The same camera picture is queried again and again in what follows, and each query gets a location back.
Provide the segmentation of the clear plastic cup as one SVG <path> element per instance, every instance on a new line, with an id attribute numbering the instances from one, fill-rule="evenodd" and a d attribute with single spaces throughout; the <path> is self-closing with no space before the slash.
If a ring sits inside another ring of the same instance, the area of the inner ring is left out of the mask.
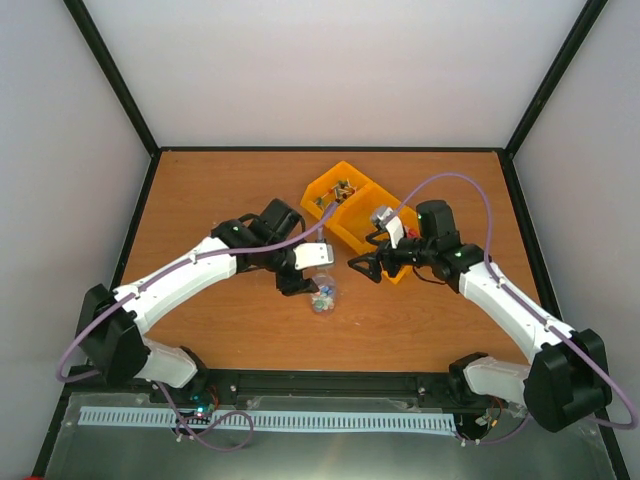
<path id="1" fill-rule="evenodd" d="M 335 310 L 337 297 L 337 284 L 328 273 L 316 273 L 312 280 L 317 286 L 317 291 L 310 294 L 310 305 L 314 313 L 328 315 Z"/>

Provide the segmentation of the yellow three-compartment bin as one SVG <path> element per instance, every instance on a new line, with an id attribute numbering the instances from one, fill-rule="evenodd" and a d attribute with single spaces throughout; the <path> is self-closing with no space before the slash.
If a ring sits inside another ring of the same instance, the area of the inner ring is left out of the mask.
<path id="1" fill-rule="evenodd" d="M 365 237 L 375 231 L 370 220 L 374 210 L 380 206 L 395 209 L 401 201 L 357 168 L 341 161 L 307 185 L 300 206 L 320 220 L 326 209 L 321 210 L 314 204 L 314 200 L 337 181 L 344 179 L 354 184 L 357 191 L 337 206 L 334 214 L 324 224 L 324 230 L 334 234 L 357 255 L 362 255 L 374 250 L 374 246 L 365 241 Z"/>

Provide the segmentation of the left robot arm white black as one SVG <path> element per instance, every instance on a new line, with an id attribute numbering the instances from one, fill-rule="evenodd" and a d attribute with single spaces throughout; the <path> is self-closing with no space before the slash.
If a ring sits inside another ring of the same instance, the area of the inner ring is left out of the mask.
<path id="1" fill-rule="evenodd" d="M 251 270 L 275 276 L 285 296 L 315 293 L 319 287 L 304 271 L 332 264 L 331 247 L 308 242 L 293 230 L 303 217 L 280 199 L 259 215 L 224 221 L 186 254 L 135 282 L 108 290 L 103 285 L 85 295 L 79 346 L 110 387 L 139 379 L 173 388 L 186 402 L 201 400 L 209 370 L 187 347 L 170 347 L 147 338 L 172 310 L 206 288 Z"/>

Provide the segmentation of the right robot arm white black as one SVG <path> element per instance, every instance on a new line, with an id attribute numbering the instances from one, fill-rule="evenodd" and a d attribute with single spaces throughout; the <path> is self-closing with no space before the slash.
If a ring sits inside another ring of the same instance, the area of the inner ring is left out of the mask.
<path id="1" fill-rule="evenodd" d="M 525 356 L 524 365 L 479 353 L 451 364 L 453 390 L 461 399 L 498 397 L 524 407 L 550 432 L 609 405 L 612 389 L 603 379 L 607 358 L 592 330 L 577 331 L 537 305 L 506 276 L 480 246 L 460 239 L 454 216 L 443 200 L 418 205 L 419 233 L 408 234 L 388 206 L 371 216 L 366 240 L 374 251 L 349 261 L 374 282 L 393 278 L 404 267 L 428 267 L 454 292 L 487 314 Z"/>

